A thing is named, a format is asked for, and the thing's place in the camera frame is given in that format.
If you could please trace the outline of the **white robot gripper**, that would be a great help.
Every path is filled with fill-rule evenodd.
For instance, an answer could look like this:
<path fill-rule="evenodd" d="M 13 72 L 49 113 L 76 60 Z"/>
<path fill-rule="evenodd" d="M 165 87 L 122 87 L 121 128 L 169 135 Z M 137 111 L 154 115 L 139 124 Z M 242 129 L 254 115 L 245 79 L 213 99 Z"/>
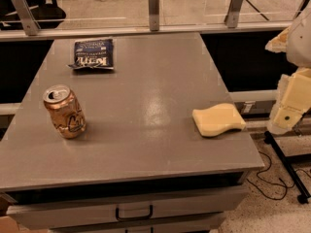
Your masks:
<path fill-rule="evenodd" d="M 311 9 L 305 8 L 287 27 L 271 39 L 265 49 L 286 52 L 287 60 L 298 68 L 292 75 L 282 75 L 278 82 L 276 103 L 273 105 L 267 130 L 285 134 L 311 109 Z"/>

